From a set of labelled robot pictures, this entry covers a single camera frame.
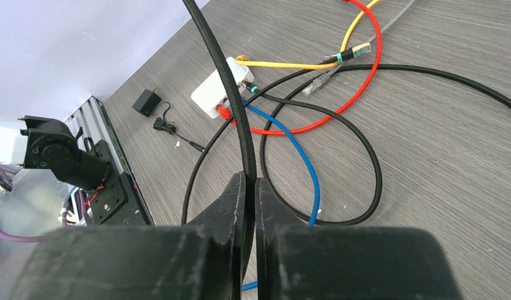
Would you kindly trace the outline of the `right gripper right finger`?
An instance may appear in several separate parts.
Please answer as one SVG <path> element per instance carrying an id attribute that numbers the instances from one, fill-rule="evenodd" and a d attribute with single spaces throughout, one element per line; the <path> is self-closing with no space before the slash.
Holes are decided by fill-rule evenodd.
<path id="1" fill-rule="evenodd" d="M 255 186 L 260 299 L 461 299 L 439 242 L 411 227 L 308 226 Z"/>

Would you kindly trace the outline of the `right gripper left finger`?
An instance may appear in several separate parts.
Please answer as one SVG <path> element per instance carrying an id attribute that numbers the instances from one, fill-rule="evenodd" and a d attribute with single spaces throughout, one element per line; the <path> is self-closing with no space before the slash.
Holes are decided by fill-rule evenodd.
<path id="1" fill-rule="evenodd" d="M 34 249 L 11 299 L 240 299 L 246 177 L 183 226 L 58 229 Z"/>

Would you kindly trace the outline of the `white network switch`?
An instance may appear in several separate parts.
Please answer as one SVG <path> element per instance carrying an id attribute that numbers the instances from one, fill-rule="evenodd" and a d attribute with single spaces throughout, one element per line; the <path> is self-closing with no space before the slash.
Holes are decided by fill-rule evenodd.
<path id="1" fill-rule="evenodd" d="M 227 57 L 226 62 L 233 74 L 239 93 L 242 93 L 246 89 L 243 82 L 252 82 L 255 78 L 254 75 L 248 66 L 235 63 L 233 57 Z M 191 99 L 212 119 L 220 116 L 217 110 L 219 105 L 225 107 L 230 105 L 224 85 L 216 69 L 192 92 Z"/>

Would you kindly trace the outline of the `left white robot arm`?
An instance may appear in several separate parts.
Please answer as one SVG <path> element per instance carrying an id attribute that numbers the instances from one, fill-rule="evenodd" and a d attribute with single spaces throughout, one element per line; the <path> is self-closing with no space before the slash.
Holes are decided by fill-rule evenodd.
<path id="1" fill-rule="evenodd" d="M 113 173 L 109 162 L 79 148 L 78 137 L 65 123 L 36 116 L 0 119 L 0 164 L 48 169 L 59 181 L 86 191 Z"/>

